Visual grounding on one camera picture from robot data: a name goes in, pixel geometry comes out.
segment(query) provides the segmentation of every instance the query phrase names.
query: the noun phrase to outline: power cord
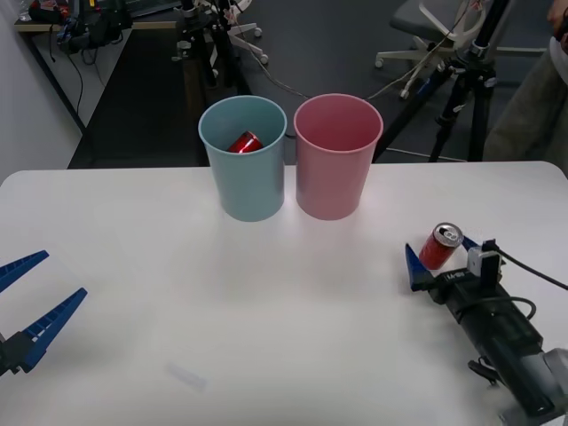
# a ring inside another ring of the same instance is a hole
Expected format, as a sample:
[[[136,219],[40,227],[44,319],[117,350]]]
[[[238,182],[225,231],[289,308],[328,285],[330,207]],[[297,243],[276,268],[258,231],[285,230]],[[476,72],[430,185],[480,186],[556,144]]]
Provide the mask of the power cord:
[[[457,315],[459,315],[457,323],[460,324],[466,312],[475,306],[479,306],[482,304],[495,304],[503,302],[521,302],[523,304],[528,304],[529,306],[531,306],[531,311],[526,316],[528,320],[531,320],[536,314],[536,304],[534,304],[534,302],[529,299],[525,299],[524,297],[516,297],[516,296],[486,297],[484,299],[478,299],[468,304],[465,304],[460,309],[458,309],[455,312]]]
[[[408,71],[406,74],[402,75],[400,78],[398,78],[397,80],[390,82],[389,84],[387,84],[386,86],[384,86],[382,89],[380,89],[378,92],[373,93],[372,95],[369,95],[366,97],[366,100],[372,100],[375,98],[378,98],[382,93],[385,93],[390,87],[394,86],[396,83],[400,83],[404,80],[406,80],[406,78],[413,74],[414,71],[416,71],[416,69],[418,69],[419,67],[421,67],[423,64],[428,63],[430,61],[430,58],[438,51],[438,49],[442,46],[442,44],[447,40],[447,37],[450,36],[450,34],[452,34],[452,32],[455,30],[455,28],[458,26],[458,24],[460,22],[462,22],[463,18],[465,17],[465,15],[467,14],[467,12],[469,12],[470,9],[472,9],[473,7],[475,7],[475,4],[477,4],[477,0],[475,0],[471,5],[469,5],[468,7],[466,7],[463,10],[463,13],[461,14],[460,18],[456,20],[456,22],[454,23],[454,26],[452,28],[450,28],[448,30],[448,32],[446,33],[446,35],[444,35],[444,38],[438,43],[436,44],[436,46],[434,46],[434,48],[429,51],[424,58],[422,58],[422,60],[420,62],[418,62],[418,64],[416,64],[415,67],[413,67],[410,71]]]
[[[69,59],[69,62],[71,62],[71,65],[73,65],[73,68],[75,69],[77,74],[79,75],[79,80],[81,80],[81,90],[79,91],[79,100],[77,100],[77,108],[76,108],[77,115],[79,115],[79,106],[81,105],[81,98],[83,97],[83,76],[81,75],[81,71],[79,71],[79,68],[77,68],[77,65],[75,65],[71,57],[67,55],[67,58]]]
[[[489,248],[492,251],[496,251],[497,253],[499,253],[501,256],[505,257],[507,260],[509,260],[510,262],[512,262],[513,264],[517,265],[518,267],[524,269],[525,271],[528,271],[530,273],[532,273],[533,275],[536,275],[539,278],[542,278],[545,281],[548,281],[551,284],[554,284],[557,287],[560,287],[564,290],[568,291],[568,286],[563,284],[562,282],[560,282],[559,280],[555,280],[554,278],[550,278],[548,275],[545,275],[542,272],[538,272],[536,269],[533,269],[532,267],[524,264],[523,262],[520,262],[518,260],[516,260],[513,256],[511,256],[508,253],[505,253],[503,250],[501,250],[499,248],[499,246],[494,242],[494,241],[488,241],[486,243],[484,243],[484,245]]]

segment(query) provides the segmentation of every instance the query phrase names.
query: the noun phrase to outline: dark floor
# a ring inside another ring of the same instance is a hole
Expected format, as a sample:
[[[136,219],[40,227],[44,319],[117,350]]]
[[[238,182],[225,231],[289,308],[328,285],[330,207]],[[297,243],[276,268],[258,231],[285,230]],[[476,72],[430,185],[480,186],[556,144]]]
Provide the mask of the dark floor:
[[[255,40],[270,56],[269,69],[282,82],[301,92],[329,92],[366,96],[404,74],[404,61],[385,61],[374,67],[378,51],[404,50],[410,35],[389,27],[403,0],[257,0],[241,17],[256,22],[263,37]],[[549,39],[547,2],[518,0],[501,45],[543,47]],[[171,61],[177,37],[174,30],[133,31],[89,123],[94,149],[85,138],[69,168],[196,166],[197,135],[188,119],[181,66]],[[274,100],[291,118],[302,99],[269,82],[246,51],[242,70],[254,94]],[[497,73],[504,87],[495,90],[494,122],[530,69],[534,59],[498,59]],[[428,154],[437,125],[434,118],[447,100],[451,84],[414,118],[392,147]],[[404,106],[392,90],[372,101],[388,126]],[[443,155],[465,158],[468,150],[471,107],[454,128]],[[286,159],[294,162],[294,141],[287,140]],[[424,162],[407,154],[385,153],[381,162]]]

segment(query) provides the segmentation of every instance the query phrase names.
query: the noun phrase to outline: red can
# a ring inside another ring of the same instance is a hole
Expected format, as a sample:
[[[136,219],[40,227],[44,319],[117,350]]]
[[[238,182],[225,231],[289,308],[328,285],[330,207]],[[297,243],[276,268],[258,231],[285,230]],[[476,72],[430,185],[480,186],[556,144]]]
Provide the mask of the red can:
[[[444,222],[434,228],[418,258],[428,269],[440,269],[462,242],[463,233],[460,228]]]
[[[245,131],[227,151],[235,154],[246,154],[259,149],[263,149],[263,144],[260,143],[260,140],[251,131]]]

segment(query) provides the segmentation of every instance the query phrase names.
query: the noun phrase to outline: metal stand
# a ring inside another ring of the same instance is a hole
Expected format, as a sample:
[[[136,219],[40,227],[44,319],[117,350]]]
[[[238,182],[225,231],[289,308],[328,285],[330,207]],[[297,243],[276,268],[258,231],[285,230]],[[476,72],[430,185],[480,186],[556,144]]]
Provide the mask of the metal stand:
[[[225,6],[219,2],[222,11]],[[208,105],[207,88],[217,87],[217,74],[209,61],[209,50],[205,42],[205,30],[208,30],[217,49],[219,59],[223,61],[225,87],[235,86],[239,95],[250,95],[249,84],[241,72],[234,54],[233,45],[227,31],[231,28],[225,16],[218,14],[213,18],[200,8],[193,5],[193,0],[181,0],[182,8],[179,9],[180,20],[177,22],[177,57],[182,60],[185,79],[185,97],[189,115],[195,123],[195,137],[197,134],[197,122]],[[198,143],[197,158],[200,166],[209,166],[209,158],[205,145]]]
[[[437,133],[436,144],[429,162],[438,160],[444,144],[450,138],[457,117],[464,108],[471,92],[474,94],[475,104],[469,139],[468,161],[480,162],[483,160],[489,106],[493,88],[497,83],[493,68],[493,55],[487,55],[487,53],[491,50],[490,41],[494,43],[494,38],[501,37],[502,21],[512,7],[509,2],[512,3],[512,0],[495,0],[487,14],[484,25],[471,46],[465,52],[458,53],[455,58],[444,59],[438,64],[427,82],[385,131],[375,149],[373,162],[376,162],[378,157],[387,150],[398,134],[452,75],[457,75],[457,79],[442,115],[436,120],[440,130]]]

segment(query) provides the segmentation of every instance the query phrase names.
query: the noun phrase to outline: white table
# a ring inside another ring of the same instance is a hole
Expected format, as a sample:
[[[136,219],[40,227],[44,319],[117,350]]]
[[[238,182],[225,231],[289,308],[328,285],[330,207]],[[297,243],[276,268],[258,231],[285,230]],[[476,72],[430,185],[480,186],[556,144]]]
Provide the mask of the white table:
[[[89,290],[37,368],[0,379],[2,426],[478,425],[486,382],[445,307],[408,288],[404,243],[451,221],[568,281],[568,182],[534,163],[373,166],[359,210],[287,199],[228,217],[209,170],[30,171],[0,187],[0,263],[51,257],[0,295],[4,335]],[[462,265],[455,256],[448,268]],[[568,294],[505,267],[568,340]],[[183,369],[174,376],[167,366]]]

